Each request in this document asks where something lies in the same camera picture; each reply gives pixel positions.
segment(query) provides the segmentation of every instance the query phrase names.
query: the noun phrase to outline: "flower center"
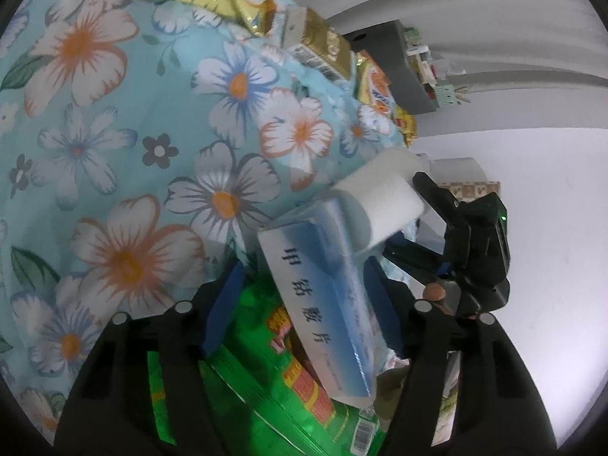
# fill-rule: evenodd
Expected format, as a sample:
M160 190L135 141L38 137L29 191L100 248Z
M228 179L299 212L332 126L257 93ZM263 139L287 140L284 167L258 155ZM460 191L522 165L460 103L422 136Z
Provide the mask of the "flower center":
M80 338L73 332L66 334L60 341L62 347L62 356L66 361L71 362L80 353Z
M241 73L237 73L232 80L230 81L230 84L228 85L228 91L230 92L230 95L239 100L239 101L244 101L247 99L247 76L241 72Z
M141 263L128 250L115 253L110 260L110 268L116 272L117 277L124 285L137 283L144 275L144 268Z
M63 60L82 58L89 54L92 45L93 35L90 29L76 29L63 40L59 48L59 56Z
M44 416L42 417L42 427L44 427L50 432L54 432L57 430L57 420Z
M296 125L296 132L294 133L294 142L296 145L301 146L303 143L310 139L310 126L307 121L300 121Z
M241 201L230 192L216 192L213 202L214 207L223 219L235 217L241 208Z
M350 131L353 133L354 138L363 138L363 128L359 125L353 125L350 127Z

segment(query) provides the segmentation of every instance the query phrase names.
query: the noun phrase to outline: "floral tablecloth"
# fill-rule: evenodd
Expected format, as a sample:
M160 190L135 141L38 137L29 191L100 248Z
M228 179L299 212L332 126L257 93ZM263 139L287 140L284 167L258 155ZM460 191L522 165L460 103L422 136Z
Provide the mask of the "floral tablecloth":
M0 373L53 441L117 310L253 272L255 229L393 124L265 39L171 0L25 0L0 39Z

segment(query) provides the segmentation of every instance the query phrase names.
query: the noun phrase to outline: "white curtain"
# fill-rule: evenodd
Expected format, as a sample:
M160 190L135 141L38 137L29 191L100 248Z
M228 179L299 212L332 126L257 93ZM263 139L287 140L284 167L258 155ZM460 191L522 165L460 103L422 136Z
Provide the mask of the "white curtain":
M341 33L399 19L475 91L608 88L608 32L588 0L295 0Z

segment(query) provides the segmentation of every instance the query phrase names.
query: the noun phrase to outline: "paper roll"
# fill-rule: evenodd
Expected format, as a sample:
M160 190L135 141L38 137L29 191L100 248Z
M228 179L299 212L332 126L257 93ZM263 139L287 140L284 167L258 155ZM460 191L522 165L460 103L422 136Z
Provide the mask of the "paper roll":
M355 252L369 250L420 217L412 188L423 166L406 147L391 147L333 187L339 193Z

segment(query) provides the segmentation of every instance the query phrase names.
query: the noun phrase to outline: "brown round object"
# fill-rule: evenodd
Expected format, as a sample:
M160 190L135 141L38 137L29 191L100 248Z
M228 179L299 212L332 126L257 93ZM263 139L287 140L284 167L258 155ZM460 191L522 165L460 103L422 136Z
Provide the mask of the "brown round object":
M424 288L422 297L429 301L439 301L446 297L446 291L439 283L429 283Z

